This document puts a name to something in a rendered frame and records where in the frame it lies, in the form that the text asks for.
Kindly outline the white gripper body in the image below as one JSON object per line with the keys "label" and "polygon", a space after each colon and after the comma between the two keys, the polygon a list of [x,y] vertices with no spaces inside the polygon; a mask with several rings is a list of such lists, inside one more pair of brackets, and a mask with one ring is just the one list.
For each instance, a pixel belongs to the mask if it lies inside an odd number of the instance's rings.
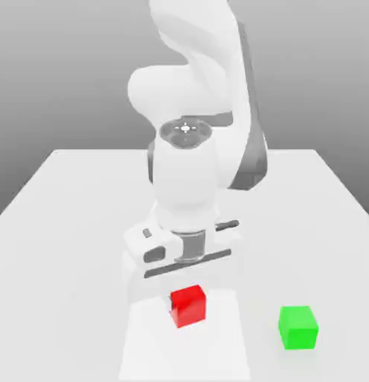
{"label": "white gripper body", "polygon": [[235,288],[241,276],[241,250],[226,249],[205,255],[195,263],[171,263],[148,269],[122,254],[122,282],[126,301],[169,298],[170,293],[193,285],[203,290]]}

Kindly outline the small red cube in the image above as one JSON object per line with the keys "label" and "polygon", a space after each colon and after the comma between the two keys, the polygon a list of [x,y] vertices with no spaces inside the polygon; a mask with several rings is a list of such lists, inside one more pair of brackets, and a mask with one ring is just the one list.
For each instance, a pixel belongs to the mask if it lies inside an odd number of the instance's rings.
{"label": "small red cube", "polygon": [[170,315],[177,328],[183,328],[205,319],[206,295],[200,285],[171,292],[170,301]]}

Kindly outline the small green cube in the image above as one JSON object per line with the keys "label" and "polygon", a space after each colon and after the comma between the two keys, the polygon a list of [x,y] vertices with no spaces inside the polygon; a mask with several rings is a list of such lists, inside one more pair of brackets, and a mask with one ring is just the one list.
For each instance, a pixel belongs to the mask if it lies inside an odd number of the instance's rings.
{"label": "small green cube", "polygon": [[278,329],[286,350],[312,350],[316,345],[319,325],[310,306],[282,306]]}

